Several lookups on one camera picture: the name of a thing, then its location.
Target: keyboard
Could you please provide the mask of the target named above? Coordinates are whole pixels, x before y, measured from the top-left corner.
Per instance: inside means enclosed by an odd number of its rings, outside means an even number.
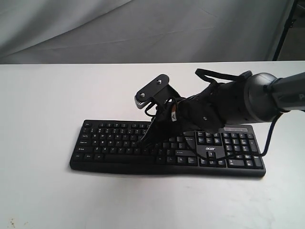
[[[187,131],[151,148],[138,148],[136,142],[143,137],[149,124],[142,121],[85,120],[70,167],[114,174],[263,177],[266,173],[260,157],[238,154],[260,152],[250,125],[227,125],[213,135],[200,130]],[[227,155],[234,156],[217,160]]]

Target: robotic arm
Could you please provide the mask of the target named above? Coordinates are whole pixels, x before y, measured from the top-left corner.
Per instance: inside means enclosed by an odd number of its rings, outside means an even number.
[[[191,97],[181,97],[161,74],[135,95],[139,109],[152,117],[152,123],[139,142],[142,146],[177,136],[188,130],[216,133],[225,124],[272,122],[291,110],[305,111],[305,72],[287,78],[269,73],[239,76],[197,69],[196,75],[210,85]],[[213,78],[231,80],[218,83]],[[148,110],[156,105],[156,114]]]

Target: table surface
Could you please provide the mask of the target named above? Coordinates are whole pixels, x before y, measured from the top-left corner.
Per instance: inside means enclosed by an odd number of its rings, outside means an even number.
[[[305,114],[275,126],[262,179],[129,176],[72,171],[85,119],[147,120],[135,93],[161,73],[182,96],[207,83],[194,71],[287,77],[305,62],[0,65],[0,228],[304,228]],[[260,148],[269,124],[254,124]]]

